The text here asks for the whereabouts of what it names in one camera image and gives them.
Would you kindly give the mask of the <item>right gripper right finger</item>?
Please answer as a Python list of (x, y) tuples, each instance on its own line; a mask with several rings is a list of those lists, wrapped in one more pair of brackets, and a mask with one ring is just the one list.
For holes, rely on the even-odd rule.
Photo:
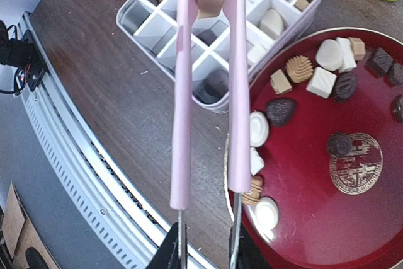
[(249, 235), (246, 228), (241, 224), (239, 232), (239, 250), (236, 268), (243, 269), (271, 269), (257, 244)]

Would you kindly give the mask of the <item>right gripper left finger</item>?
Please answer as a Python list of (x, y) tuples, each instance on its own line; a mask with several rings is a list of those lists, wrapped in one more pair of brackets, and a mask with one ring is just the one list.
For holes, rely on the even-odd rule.
[(149, 269), (180, 269), (188, 266), (188, 240), (185, 225), (175, 222), (147, 265)]

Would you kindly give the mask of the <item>pink metal tongs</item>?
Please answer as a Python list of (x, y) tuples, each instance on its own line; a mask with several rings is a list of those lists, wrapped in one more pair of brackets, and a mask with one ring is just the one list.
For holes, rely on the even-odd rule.
[[(241, 197), (251, 187), (246, 0), (223, 0), (223, 5), (230, 28), (227, 184), (235, 197), (229, 260), (230, 268), (235, 268), (239, 250)], [(197, 12), (196, 0), (178, 0), (170, 206), (178, 211), (177, 249), (181, 268), (188, 266), (184, 210), (191, 195), (191, 30)]]

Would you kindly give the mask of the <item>white oval chocolate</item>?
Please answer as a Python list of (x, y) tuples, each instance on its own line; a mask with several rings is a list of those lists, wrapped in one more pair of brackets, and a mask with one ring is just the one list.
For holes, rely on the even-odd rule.
[(281, 14), (275, 9), (267, 10), (259, 22), (259, 29), (273, 40), (277, 39), (285, 29)]

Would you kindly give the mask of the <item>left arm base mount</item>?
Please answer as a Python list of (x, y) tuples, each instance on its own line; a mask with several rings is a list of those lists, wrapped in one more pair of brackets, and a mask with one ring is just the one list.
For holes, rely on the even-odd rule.
[(27, 86), (33, 92), (48, 71), (33, 32), (26, 30), (22, 39), (19, 39), (17, 34), (16, 25), (7, 28), (1, 21), (1, 65), (16, 68), (13, 89), (9, 91), (2, 89), (1, 94), (18, 96)]

